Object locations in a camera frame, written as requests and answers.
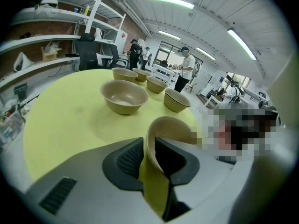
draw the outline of ceiling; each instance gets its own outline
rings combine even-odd
[[[153,0],[125,0],[148,30],[181,37],[216,58],[220,70],[250,77],[265,86],[278,75],[295,50],[295,43],[279,9],[271,0],[185,0],[194,9]],[[257,57],[253,61],[227,33],[233,28]]]

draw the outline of round table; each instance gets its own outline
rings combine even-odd
[[[146,104],[132,115],[114,113],[100,94],[100,86],[112,79],[111,70],[76,72],[57,80],[39,96],[24,130],[25,162],[34,182],[79,152],[131,138],[143,137],[145,141],[150,123],[160,116],[173,116],[196,126],[189,109],[180,113],[169,110],[163,102],[164,92],[149,91],[146,82],[136,81],[149,94]],[[161,216],[168,180],[146,155],[140,180],[144,182],[144,198]]]

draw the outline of yellow tablecloth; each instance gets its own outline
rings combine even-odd
[[[59,79],[39,96],[24,131],[25,161],[34,182],[79,152],[120,140],[146,139],[150,123],[160,116],[173,116],[196,126],[189,109],[172,112],[163,103],[164,92],[152,93],[146,88],[146,82],[136,81],[149,94],[148,102],[137,113],[129,116],[114,113],[100,94],[100,86],[112,79],[111,70],[81,71]],[[144,182],[145,199],[161,216],[168,180],[146,156],[140,168],[140,180]]]

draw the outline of floor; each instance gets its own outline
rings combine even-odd
[[[201,126],[202,115],[200,111],[204,110],[205,107],[195,94],[190,94],[189,89],[183,90],[181,93],[191,102],[192,106],[189,109],[196,118],[198,125]],[[26,170],[23,153],[23,132],[18,135],[7,149],[3,150],[0,155],[0,164],[7,181],[21,192],[26,192],[32,184],[32,180]]]

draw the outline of black cap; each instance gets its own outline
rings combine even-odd
[[[187,47],[182,47],[181,49],[178,50],[178,52],[183,52],[183,50],[189,50]]]

